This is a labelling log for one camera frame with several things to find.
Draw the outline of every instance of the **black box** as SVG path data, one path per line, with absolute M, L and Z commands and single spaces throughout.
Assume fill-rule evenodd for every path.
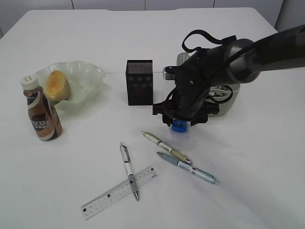
M 128 60 L 126 85 L 128 105 L 153 104 L 153 61 Z

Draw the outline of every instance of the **blue bottle cap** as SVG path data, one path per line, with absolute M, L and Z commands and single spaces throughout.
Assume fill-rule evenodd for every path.
M 179 133 L 185 133 L 187 131 L 187 121 L 175 118 L 173 120 L 172 130 Z

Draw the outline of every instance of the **blue-gray pen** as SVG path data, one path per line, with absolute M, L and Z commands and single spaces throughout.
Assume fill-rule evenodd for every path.
M 217 180 L 215 177 L 213 177 L 211 174 L 208 174 L 198 168 L 194 168 L 191 165 L 188 165 L 182 161 L 179 161 L 178 159 L 169 156 L 168 154 L 157 152 L 158 156 L 161 157 L 163 160 L 168 161 L 169 163 L 172 163 L 175 166 L 178 166 L 180 168 L 185 169 L 186 171 L 206 180 L 207 182 L 210 182 L 211 184 L 219 185 L 220 181 Z

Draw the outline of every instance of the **gray basket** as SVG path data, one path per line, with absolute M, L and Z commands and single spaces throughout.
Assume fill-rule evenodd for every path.
M 183 64 L 187 59 L 190 58 L 190 55 L 187 52 L 183 52 L 177 56 L 177 66 Z M 230 87 L 233 90 L 233 96 L 232 98 L 224 103 L 219 105 L 219 113 L 218 114 L 209 114 L 209 116 L 220 116 L 220 115 L 225 115 L 228 110 L 232 107 L 238 92 L 240 90 L 240 84 L 231 84 Z M 217 101 L 222 101 L 226 98 L 228 98 L 231 94 L 231 92 L 222 86 L 217 86 L 217 87 L 211 87 L 211 90 L 209 94 Z

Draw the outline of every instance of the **bun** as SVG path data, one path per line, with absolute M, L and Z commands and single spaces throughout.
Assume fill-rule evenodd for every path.
M 51 101 L 61 101 L 70 95 L 69 82 L 61 71 L 53 71 L 47 80 L 45 94 Z

